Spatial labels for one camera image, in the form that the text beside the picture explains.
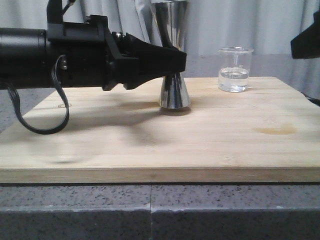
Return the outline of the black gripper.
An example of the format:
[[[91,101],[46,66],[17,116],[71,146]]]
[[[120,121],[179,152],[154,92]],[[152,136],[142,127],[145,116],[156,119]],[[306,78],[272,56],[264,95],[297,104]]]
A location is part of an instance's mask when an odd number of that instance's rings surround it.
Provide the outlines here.
[[[47,40],[64,55],[63,87],[102,87],[122,84],[133,90],[155,78],[183,72],[187,54],[175,47],[161,47],[127,33],[110,32],[108,18],[90,15],[84,23],[47,16]]]

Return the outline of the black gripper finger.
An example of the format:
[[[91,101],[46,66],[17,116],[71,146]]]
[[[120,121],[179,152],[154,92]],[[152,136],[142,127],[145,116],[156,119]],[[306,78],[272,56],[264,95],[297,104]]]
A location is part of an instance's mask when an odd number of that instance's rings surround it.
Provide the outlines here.
[[[320,57],[320,11],[313,14],[314,22],[290,42],[293,59]]]

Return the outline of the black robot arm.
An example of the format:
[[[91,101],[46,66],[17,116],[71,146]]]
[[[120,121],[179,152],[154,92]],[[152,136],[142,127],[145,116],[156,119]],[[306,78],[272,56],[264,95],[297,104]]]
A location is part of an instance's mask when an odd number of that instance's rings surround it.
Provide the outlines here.
[[[58,67],[64,88],[122,84],[133,90],[166,75],[183,72],[185,52],[146,43],[131,34],[110,32],[105,16],[91,15],[85,23],[65,22],[57,28],[2,28],[0,77],[18,89],[51,88],[51,70]]]

